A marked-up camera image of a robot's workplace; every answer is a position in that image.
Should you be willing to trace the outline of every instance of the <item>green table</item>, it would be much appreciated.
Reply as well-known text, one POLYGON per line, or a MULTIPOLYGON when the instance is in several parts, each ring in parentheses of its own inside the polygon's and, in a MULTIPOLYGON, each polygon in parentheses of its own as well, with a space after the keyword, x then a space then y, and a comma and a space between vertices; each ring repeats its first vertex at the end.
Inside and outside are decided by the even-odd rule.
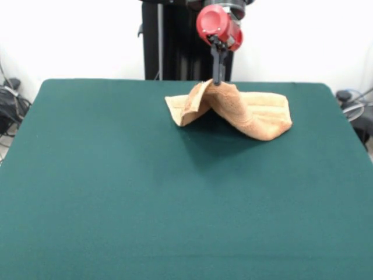
POLYGON ((330 90, 285 94, 293 128, 246 138, 193 82, 49 80, 0 168, 0 279, 373 279, 373 165, 330 90))

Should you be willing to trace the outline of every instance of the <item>black metal pole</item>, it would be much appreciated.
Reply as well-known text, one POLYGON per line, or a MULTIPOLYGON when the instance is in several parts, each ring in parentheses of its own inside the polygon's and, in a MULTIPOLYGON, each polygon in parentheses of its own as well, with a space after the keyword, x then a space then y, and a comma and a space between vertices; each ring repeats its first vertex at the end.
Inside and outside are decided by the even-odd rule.
MULTIPOLYGON (((206 81, 212 78, 210 46, 196 31, 198 12, 186 6, 163 5, 163 79, 206 81)), ((159 70, 157 5, 143 3, 145 79, 154 79, 159 70)), ((233 53, 226 58, 225 81, 230 81, 233 53)))

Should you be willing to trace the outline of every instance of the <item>black cable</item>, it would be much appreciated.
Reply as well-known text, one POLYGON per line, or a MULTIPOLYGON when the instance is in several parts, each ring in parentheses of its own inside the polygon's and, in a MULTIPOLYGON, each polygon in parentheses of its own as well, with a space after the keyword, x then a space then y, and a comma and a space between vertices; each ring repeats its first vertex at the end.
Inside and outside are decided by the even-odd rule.
POLYGON ((158 78, 159 78, 159 71, 158 71, 156 77, 154 78, 154 81, 155 81, 156 79, 158 79, 158 78))
POLYGON ((362 97, 370 94, 371 92, 373 92, 373 87, 371 89, 368 89, 366 92, 364 92, 363 94, 359 95, 358 97, 354 98, 353 100, 349 101, 346 103, 346 106, 348 105, 351 105, 352 103, 354 103, 355 101, 361 99, 362 97))
POLYGON ((10 148, 10 146, 5 145, 5 144, 3 144, 3 143, 1 143, 1 142, 0 142, 0 146, 6 147, 6 148, 8 148, 8 149, 10 148))
POLYGON ((5 134, 4 134, 4 136, 14 138, 16 135, 15 134, 9 134, 8 131, 6 131, 5 134))
POLYGON ((27 106, 28 106, 29 108, 31 107, 32 104, 31 104, 31 102, 29 102, 27 99, 25 99, 25 98, 23 98, 23 97, 21 97, 21 96, 19 96, 19 95, 18 95, 18 99, 19 99, 19 100, 22 100, 22 101, 24 101, 24 102, 26 102, 26 103, 27 103, 27 106))
POLYGON ((15 118, 13 118, 7 111, 1 110, 1 108, 0 108, 0 113, 4 114, 7 118, 10 118, 14 123, 21 124, 20 121, 18 121, 15 118))

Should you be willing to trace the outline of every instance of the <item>tan towel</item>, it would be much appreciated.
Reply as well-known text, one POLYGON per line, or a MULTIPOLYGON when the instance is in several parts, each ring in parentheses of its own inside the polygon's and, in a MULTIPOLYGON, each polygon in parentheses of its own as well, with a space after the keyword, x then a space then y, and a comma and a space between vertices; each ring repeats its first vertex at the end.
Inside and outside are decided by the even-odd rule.
POLYGON ((189 95, 166 97, 175 123, 183 127, 212 108, 247 136, 269 141, 292 126, 288 101, 276 93, 239 92, 235 85, 212 80, 197 84, 189 95))

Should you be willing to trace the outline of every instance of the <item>cable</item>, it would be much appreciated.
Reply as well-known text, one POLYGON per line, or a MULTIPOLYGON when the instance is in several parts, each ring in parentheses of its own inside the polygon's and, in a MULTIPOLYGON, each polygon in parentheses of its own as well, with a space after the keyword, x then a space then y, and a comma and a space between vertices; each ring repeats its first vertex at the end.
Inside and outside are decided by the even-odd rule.
POLYGON ((6 77, 6 75, 5 75, 5 73, 4 73, 4 69, 2 69, 1 59, 0 59, 0 72, 1 72, 2 76, 4 77, 4 80, 6 80, 6 81, 8 82, 8 84, 9 84, 9 86, 10 86, 12 89, 14 89, 12 82, 11 82, 11 81, 6 77))
POLYGON ((26 102, 26 103, 27 103, 27 106, 31 107, 31 105, 32 105, 31 102, 29 102, 27 99, 21 97, 21 95, 18 95, 18 99, 19 99, 19 100, 22 100, 22 101, 24 101, 24 102, 26 102))
POLYGON ((14 123, 21 124, 20 121, 14 119, 7 111, 1 110, 1 107, 0 107, 0 113, 4 114, 6 117, 10 118, 14 123))
POLYGON ((370 94, 371 92, 373 92, 373 87, 368 89, 366 92, 364 92, 361 96, 358 96, 356 98, 354 98, 353 100, 349 101, 346 105, 350 105, 350 104, 353 104, 355 101, 359 100, 360 98, 370 94))
POLYGON ((10 148, 10 146, 5 145, 5 144, 3 144, 3 143, 1 143, 1 142, 0 142, 0 146, 6 147, 6 148, 8 148, 8 149, 10 148))
POLYGON ((362 114, 364 114, 364 111, 365 111, 365 108, 366 107, 371 107, 373 106, 373 102, 372 103, 360 103, 359 104, 356 104, 354 106, 351 106, 351 107, 348 107, 346 109, 343 110, 343 114, 346 114, 348 112, 351 112, 351 111, 354 111, 354 110, 357 110, 357 109, 361 109, 355 116, 353 117, 347 117, 349 122, 352 122, 358 118, 360 118, 362 116, 362 114))
POLYGON ((158 77, 159 77, 159 70, 158 70, 158 73, 157 73, 156 77, 154 78, 154 81, 155 81, 156 79, 158 79, 158 77))
POLYGON ((5 90, 7 90, 8 92, 10 92, 11 94, 13 94, 15 97, 18 97, 18 92, 16 92, 14 89, 8 87, 8 86, 0 86, 0 88, 3 88, 5 90))
POLYGON ((357 93, 359 96, 361 96, 361 98, 363 98, 364 101, 366 101, 365 97, 363 96, 363 94, 361 92, 359 92, 358 90, 355 90, 355 89, 345 89, 345 90, 348 91, 348 92, 357 93))
POLYGON ((5 134, 4 134, 4 136, 14 138, 16 135, 15 134, 9 134, 8 131, 6 131, 5 134))

